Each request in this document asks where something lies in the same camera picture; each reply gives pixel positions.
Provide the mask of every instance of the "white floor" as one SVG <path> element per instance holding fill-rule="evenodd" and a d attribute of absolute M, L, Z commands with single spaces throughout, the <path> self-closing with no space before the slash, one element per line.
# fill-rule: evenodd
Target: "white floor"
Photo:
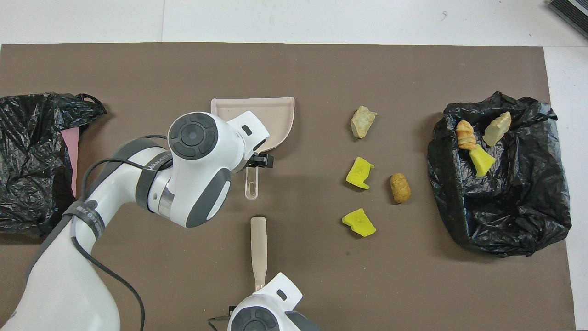
<path fill-rule="evenodd" d="M 588 40 L 543 0 L 0 0 L 0 45 L 286 42 L 545 47 L 572 197 L 576 327 L 588 329 Z"/>

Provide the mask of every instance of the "trash bag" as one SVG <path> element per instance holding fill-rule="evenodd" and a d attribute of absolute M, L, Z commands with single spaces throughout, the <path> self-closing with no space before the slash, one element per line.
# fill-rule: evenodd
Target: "trash bag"
<path fill-rule="evenodd" d="M 492 120 L 510 111 L 510 130 L 494 146 L 483 140 Z M 483 177 L 455 126 L 471 123 L 476 141 L 496 162 Z M 428 146 L 429 180 L 445 227 L 460 246 L 506 257 L 531 256 L 572 227 L 560 157 L 557 116 L 549 104 L 500 92 L 479 103 L 449 104 Z"/>
<path fill-rule="evenodd" d="M 44 93 L 1 97 L 0 112 L 0 232 L 39 237 L 74 202 L 60 130 L 89 124 L 106 109 L 90 95 Z"/>

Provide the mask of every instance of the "beige dustpan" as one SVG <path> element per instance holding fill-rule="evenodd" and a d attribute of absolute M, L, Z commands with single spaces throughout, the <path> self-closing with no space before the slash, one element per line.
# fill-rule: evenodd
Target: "beige dustpan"
<path fill-rule="evenodd" d="M 256 98 L 256 99 L 212 99 L 211 114 L 225 121 L 251 111 L 265 125 L 269 132 L 268 140 L 257 150 L 269 151 L 282 143 L 290 133 L 294 121 L 294 98 Z M 258 197 L 258 168 L 245 169 L 245 197 L 255 200 Z"/>

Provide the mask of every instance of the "pink paper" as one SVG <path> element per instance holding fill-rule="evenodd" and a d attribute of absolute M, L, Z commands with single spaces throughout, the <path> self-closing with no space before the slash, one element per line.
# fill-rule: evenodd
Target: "pink paper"
<path fill-rule="evenodd" d="M 79 142 L 79 128 L 71 128 L 61 131 L 65 145 L 68 147 L 69 158 L 72 161 L 72 191 L 75 195 L 76 179 L 78 174 L 78 142 Z"/>

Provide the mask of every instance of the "brush handle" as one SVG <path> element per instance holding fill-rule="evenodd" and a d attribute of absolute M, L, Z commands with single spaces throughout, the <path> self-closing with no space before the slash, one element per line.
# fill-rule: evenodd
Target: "brush handle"
<path fill-rule="evenodd" d="M 255 216 L 251 219 L 251 265 L 255 278 L 255 290 L 265 285 L 268 271 L 268 231 L 265 217 Z"/>

